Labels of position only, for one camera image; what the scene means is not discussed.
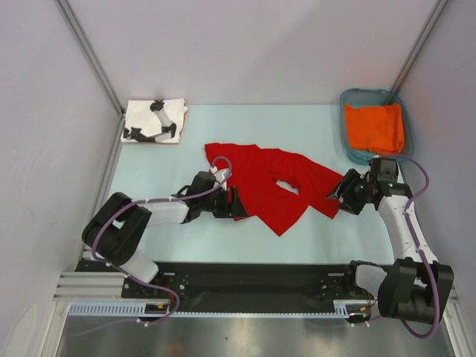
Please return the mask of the red t shirt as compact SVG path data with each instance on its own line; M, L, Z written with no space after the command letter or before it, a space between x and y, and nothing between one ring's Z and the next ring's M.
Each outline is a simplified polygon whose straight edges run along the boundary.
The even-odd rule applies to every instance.
M236 187L249 216L258 217L279 237L285 234L313 207L334 218L338 201L327 195L343 176L315 163L306 156L281 149L261 148L256 144L205 144L210 165L224 169L226 157L232 165L228 184Z

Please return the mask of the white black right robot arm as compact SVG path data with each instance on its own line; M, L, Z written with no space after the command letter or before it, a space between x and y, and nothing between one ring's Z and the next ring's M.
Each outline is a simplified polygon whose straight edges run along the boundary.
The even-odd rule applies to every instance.
M328 194L338 209L358 215L374 206L390 238L393 265L352 262L352 274L343 279L344 292L361 298L369 292L384 318L405 322L440 322L454 282L451 266L441 264L425 240L415 212L418 193L399 182L397 158L375 156L369 170L347 171Z

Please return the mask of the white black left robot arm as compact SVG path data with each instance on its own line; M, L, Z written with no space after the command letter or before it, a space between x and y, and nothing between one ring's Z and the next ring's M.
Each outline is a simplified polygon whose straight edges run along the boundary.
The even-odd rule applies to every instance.
M100 261L139 279L138 288L148 297L163 292L159 267L140 248L148 225L187 224L201 213L216 219L248 217L238 188L231 186L229 169L198 172L192 183L165 199L132 200L116 192L83 229L81 239Z

